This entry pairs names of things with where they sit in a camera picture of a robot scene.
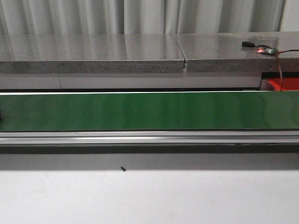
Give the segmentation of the red plastic tray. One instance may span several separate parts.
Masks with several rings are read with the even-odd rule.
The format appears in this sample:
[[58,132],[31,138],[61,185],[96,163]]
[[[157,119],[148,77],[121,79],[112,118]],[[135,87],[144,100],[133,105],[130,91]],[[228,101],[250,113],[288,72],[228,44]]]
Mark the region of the red plastic tray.
[[271,78],[267,82],[272,86],[274,91],[298,91],[299,90],[299,78],[287,77],[283,78]]

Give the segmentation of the grey stone countertop slab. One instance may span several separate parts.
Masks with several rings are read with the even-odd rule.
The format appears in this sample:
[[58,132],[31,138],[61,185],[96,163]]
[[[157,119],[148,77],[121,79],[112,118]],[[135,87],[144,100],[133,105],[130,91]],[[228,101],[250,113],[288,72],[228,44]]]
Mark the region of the grey stone countertop slab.
[[[254,48],[242,47],[252,42]],[[278,49],[275,55],[258,48]],[[299,70],[298,32],[2,35],[2,74],[284,72]]]

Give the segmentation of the black connector plug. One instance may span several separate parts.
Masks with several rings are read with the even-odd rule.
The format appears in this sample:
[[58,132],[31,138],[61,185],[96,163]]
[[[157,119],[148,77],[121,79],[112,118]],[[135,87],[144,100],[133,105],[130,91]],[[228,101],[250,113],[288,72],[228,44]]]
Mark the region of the black connector plug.
[[245,42],[242,42],[242,47],[254,48],[255,44],[252,42],[245,41]]

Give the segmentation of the green conveyor belt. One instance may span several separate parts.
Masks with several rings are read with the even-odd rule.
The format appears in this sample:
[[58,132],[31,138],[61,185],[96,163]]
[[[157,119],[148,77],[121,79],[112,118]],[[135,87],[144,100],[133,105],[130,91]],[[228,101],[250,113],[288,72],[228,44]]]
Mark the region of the green conveyor belt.
[[296,91],[2,95],[0,129],[298,129]]

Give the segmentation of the small green circuit board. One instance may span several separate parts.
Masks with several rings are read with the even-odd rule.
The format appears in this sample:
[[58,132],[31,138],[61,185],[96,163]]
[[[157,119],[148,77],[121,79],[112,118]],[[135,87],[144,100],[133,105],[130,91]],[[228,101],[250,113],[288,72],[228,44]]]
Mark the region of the small green circuit board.
[[268,54],[268,55],[275,55],[278,52],[278,49],[266,48],[261,47],[256,50],[258,53]]

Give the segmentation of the grey pleated curtain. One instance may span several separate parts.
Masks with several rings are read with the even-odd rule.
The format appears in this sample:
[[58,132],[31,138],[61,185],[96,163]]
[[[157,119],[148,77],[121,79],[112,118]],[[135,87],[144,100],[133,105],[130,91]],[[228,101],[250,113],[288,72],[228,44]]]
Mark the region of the grey pleated curtain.
[[181,34],[297,31],[296,0],[3,0],[0,32]]

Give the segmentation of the aluminium conveyor frame rail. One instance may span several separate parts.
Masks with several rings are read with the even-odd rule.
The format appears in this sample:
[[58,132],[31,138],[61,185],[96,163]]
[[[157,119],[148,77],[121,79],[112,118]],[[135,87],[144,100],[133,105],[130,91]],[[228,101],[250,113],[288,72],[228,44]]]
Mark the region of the aluminium conveyor frame rail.
[[294,130],[1,132],[1,145],[297,144]]

